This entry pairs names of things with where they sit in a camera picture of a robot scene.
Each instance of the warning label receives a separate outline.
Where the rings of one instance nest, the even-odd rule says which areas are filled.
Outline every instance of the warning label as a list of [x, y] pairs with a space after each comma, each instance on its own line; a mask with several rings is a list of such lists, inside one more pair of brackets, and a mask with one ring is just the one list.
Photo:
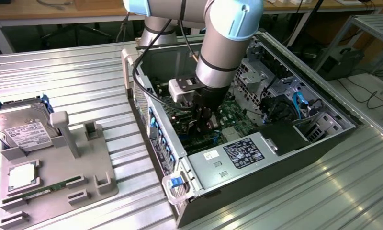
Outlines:
[[251, 138], [236, 141], [223, 147], [235, 168], [240, 169], [256, 161], [263, 159], [263, 156], [256, 148]]
[[7, 128], [3, 131], [21, 148], [50, 142], [50, 137], [41, 122]]

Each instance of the hard drive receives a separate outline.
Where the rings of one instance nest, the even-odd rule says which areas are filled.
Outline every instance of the hard drive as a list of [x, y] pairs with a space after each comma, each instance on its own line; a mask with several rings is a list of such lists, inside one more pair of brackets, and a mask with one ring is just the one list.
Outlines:
[[51, 145], [59, 131], [48, 124], [48, 110], [39, 97], [0, 103], [0, 140], [6, 148], [18, 146], [27, 152]]

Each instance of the wooden table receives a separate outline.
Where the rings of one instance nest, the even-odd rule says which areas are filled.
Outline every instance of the wooden table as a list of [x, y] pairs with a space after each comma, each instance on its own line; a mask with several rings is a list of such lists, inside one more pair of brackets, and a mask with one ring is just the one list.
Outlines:
[[[376, 5], [375, 13], [383, 8], [381, 0], [372, 0]], [[295, 40], [297, 33], [303, 27], [304, 21], [315, 6], [316, 0], [309, 4], [303, 4], [299, 13], [304, 13], [295, 33], [289, 39], [288, 44]], [[291, 3], [275, 2], [273, 4], [264, 2], [264, 14], [284, 14], [295, 13], [297, 5]], [[363, 11], [365, 6], [352, 5], [344, 6], [335, 0], [324, 0], [317, 12], [336, 12], [336, 11]], [[13, 53], [10, 43], [1, 31], [5, 26], [21, 25], [43, 25], [43, 24], [68, 24], [68, 23], [94, 23], [94, 22], [112, 22], [120, 21], [126, 15], [124, 8], [108, 10], [88, 10], [78, 11], [74, 5], [66, 5], [64, 10], [58, 10], [52, 7], [43, 6], [35, 0], [13, 0], [11, 4], [0, 5], [0, 50], [3, 54]], [[128, 20], [142, 20], [143, 16], [130, 15]]]

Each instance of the power supply label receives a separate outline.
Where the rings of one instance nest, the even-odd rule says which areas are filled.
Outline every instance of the power supply label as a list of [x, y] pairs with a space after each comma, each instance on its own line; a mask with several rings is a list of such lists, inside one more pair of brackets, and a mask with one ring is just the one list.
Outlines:
[[33, 147], [50, 142], [50, 137], [41, 122], [6, 128], [3, 131], [21, 148]]
[[233, 142], [232, 144], [224, 146], [223, 150], [227, 153], [235, 168], [237, 169], [241, 169], [263, 159], [263, 155], [260, 154], [251, 138]]

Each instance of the aluminum profile table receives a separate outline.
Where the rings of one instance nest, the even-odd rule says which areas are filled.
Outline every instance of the aluminum profile table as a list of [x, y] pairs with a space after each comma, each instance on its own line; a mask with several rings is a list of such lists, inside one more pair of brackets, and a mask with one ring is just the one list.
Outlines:
[[[0, 58], [0, 99], [44, 92], [54, 110], [70, 113], [70, 128], [92, 120], [102, 125], [119, 188], [115, 196], [27, 229], [175, 229], [127, 106], [122, 48], [118, 43]], [[369, 125], [315, 164], [182, 229], [361, 228], [383, 229], [383, 136]]]
[[355, 25], [360, 30], [369, 33], [375, 38], [383, 41], [383, 14], [376, 15], [355, 15], [351, 16], [344, 25], [341, 26], [332, 42], [329, 43], [323, 55], [315, 62], [313, 70], [317, 72], [320, 69], [332, 49], [337, 46], [343, 36], [347, 34], [349, 27]]

